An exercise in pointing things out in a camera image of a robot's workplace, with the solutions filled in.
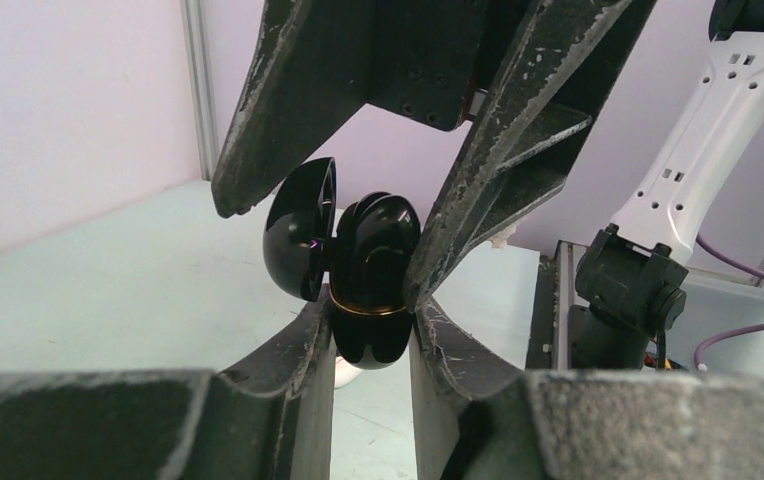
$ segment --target cable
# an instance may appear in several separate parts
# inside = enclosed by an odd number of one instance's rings
[[[665,331],[660,330],[656,335],[656,369],[664,370],[665,364],[668,362],[668,354],[665,350]]]
[[[758,277],[764,280],[763,271],[749,267],[747,265],[739,263],[736,260],[733,260],[725,256],[721,252],[712,248],[712,246],[710,246],[708,243],[706,243],[706,240],[704,240],[703,237],[700,235],[697,235],[697,245],[700,245],[703,248],[703,250],[706,250],[707,252],[709,252],[711,256],[726,263],[727,265],[735,267],[743,272],[753,275],[754,277]],[[760,325],[751,325],[749,327],[736,328],[735,330],[729,330],[723,333],[719,333],[717,335],[713,335],[707,338],[706,340],[703,340],[702,342],[700,342],[700,345],[697,345],[697,348],[694,350],[694,366],[697,367],[697,369],[700,370],[701,372],[705,372],[708,369],[708,367],[706,366],[706,362],[703,360],[703,355],[706,353],[707,348],[720,342],[721,340],[726,340],[727,338],[732,338],[732,337],[737,337],[739,335],[746,335],[748,333],[762,332],[762,331],[764,331],[764,323]]]
[[[644,366],[647,368],[656,368],[656,353],[647,351],[644,352]],[[680,370],[687,372],[688,369],[682,366],[679,362],[676,360],[672,360],[670,358],[666,359],[665,361],[665,370]]]

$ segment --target table surface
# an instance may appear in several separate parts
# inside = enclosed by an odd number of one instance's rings
[[[209,368],[243,358],[303,302],[267,275],[269,199],[243,217],[214,212],[192,182],[0,255],[0,372]],[[523,368],[539,254],[474,250],[436,298],[456,323]],[[756,289],[689,276],[668,336],[688,363],[711,334],[764,322]],[[707,354],[712,371],[764,376],[764,333]],[[408,356],[336,391],[333,479],[416,478]]]

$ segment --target black spherical object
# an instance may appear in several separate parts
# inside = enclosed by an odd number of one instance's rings
[[[264,228],[264,264],[285,292],[313,302],[320,294],[324,243],[335,221],[335,161],[294,169],[273,199]]]
[[[420,240],[420,221],[403,197],[375,192],[344,211],[332,237],[335,163],[318,159],[282,184],[264,231],[270,276],[291,295],[314,301],[329,271],[329,319],[348,362],[382,368],[402,356],[414,324],[402,285]]]

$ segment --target white wall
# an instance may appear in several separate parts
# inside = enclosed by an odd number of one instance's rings
[[[557,240],[587,244],[607,225],[652,164],[699,78],[713,3],[658,2],[567,186],[525,220],[513,243],[552,254]],[[255,49],[262,4],[206,0],[221,144]],[[464,128],[447,134],[365,107],[318,153],[338,160],[341,206],[372,190],[388,190],[407,195],[425,217],[464,135]],[[764,127],[702,231],[736,258],[753,265],[763,260]],[[691,264],[732,273],[703,252]]]
[[[181,6],[0,0],[0,252],[199,177]]]

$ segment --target white object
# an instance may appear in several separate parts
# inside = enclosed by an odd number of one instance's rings
[[[350,362],[344,360],[344,357],[338,355],[335,357],[335,389],[352,382],[361,374],[362,370]]]
[[[491,248],[503,248],[509,244],[509,238],[517,231],[517,225],[520,222],[515,222],[508,227],[500,230],[496,235],[491,237]]]
[[[712,200],[763,121],[764,33],[713,42],[682,117],[612,217],[618,235],[646,249],[665,244],[684,264]]]

